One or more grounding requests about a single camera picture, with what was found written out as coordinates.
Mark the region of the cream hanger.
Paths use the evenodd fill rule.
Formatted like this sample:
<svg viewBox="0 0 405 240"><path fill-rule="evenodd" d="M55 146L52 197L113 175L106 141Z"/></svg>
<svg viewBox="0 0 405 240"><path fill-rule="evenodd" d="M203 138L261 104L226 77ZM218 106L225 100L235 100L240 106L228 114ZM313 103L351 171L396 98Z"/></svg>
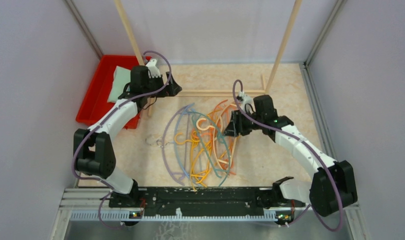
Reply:
<svg viewBox="0 0 405 240"><path fill-rule="evenodd" d="M226 120L231 116L232 111L236 109L236 104L232 102L227 103L224 100L217 104L207 117L199 117L196 121L197 130L212 133L210 137L212 141L211 153L217 165L223 170L233 165L238 139L222 135L222 130L226 128Z"/></svg>

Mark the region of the teal hanger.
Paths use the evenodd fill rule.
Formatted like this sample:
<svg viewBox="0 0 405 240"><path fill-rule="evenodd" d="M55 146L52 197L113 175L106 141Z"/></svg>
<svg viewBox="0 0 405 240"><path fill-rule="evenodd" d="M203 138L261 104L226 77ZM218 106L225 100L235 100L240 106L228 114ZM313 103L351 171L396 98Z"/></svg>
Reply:
<svg viewBox="0 0 405 240"><path fill-rule="evenodd" d="M189 177L191 185L207 187L209 178L218 178L218 187L233 175L233 150L235 142L223 133L222 115L215 110L203 114L194 109L186 112L191 119L192 131Z"/></svg>

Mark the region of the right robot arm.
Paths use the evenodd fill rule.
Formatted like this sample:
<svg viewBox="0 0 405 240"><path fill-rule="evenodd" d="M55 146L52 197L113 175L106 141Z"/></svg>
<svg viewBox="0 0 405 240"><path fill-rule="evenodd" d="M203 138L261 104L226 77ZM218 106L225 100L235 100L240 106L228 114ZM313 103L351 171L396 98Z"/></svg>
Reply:
<svg viewBox="0 0 405 240"><path fill-rule="evenodd" d="M285 206L296 200L310 204L317 214L327 217L358 201L352 165L346 160L337 161L314 146L292 120L278 115L269 95L251 98L239 92L236 100L240 109L232 112L223 135L246 136L260 130L289 151L310 176L311 181L292 176L275 181L270 198L276 205Z"/></svg>

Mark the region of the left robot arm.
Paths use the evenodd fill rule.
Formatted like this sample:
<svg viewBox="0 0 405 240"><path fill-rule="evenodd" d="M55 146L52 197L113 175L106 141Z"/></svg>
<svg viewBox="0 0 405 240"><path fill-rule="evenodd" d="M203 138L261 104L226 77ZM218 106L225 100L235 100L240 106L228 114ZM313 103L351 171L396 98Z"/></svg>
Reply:
<svg viewBox="0 0 405 240"><path fill-rule="evenodd" d="M87 129L77 129L73 135L71 170L78 179L101 181L112 193L120 196L128 207L141 199L136 180L127 176L116 164L113 141L121 129L136 117L150 98L174 97L182 91L173 75L166 72L167 81L155 65L137 65L128 76L113 107Z"/></svg>

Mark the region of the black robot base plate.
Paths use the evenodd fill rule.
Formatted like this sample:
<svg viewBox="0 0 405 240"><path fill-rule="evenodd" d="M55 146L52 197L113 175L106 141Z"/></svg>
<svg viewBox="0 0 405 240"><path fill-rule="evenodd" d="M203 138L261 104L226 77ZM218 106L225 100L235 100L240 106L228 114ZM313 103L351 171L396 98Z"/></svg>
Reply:
<svg viewBox="0 0 405 240"><path fill-rule="evenodd" d="M130 194L112 193L111 208L138 208L145 217L261 217L270 208L303 207L279 199L271 187L140 187Z"/></svg>

